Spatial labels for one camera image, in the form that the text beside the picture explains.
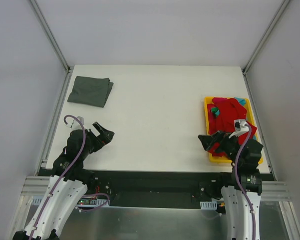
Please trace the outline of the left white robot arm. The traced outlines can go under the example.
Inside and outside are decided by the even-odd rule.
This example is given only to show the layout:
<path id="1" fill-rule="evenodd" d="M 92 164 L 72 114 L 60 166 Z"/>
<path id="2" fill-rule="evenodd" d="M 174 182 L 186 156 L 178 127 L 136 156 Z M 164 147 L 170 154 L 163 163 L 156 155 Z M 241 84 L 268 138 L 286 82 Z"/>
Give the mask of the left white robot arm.
<path id="1" fill-rule="evenodd" d="M 80 122 L 74 122 L 61 154 L 53 163 L 45 194 L 28 225 L 14 233 L 15 240 L 57 240 L 78 202 L 86 197 L 103 196 L 99 192 L 94 172 L 83 168 L 84 160 L 109 144 L 114 132 L 93 123 L 95 135 Z"/>

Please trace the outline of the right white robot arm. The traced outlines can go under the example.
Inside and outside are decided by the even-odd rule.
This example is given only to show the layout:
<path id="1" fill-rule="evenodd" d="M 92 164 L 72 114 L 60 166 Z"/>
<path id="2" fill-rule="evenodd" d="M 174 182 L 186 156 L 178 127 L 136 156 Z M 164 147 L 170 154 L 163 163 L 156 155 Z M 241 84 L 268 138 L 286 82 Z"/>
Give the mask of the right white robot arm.
<path id="1" fill-rule="evenodd" d="M 258 165 L 263 145 L 251 138 L 240 144 L 237 136 L 221 131 L 200 134 L 198 139 L 205 151 L 225 154 L 231 160 L 232 172 L 222 173 L 215 184 L 215 193 L 225 204 L 227 239 L 260 239 L 262 178 Z"/>

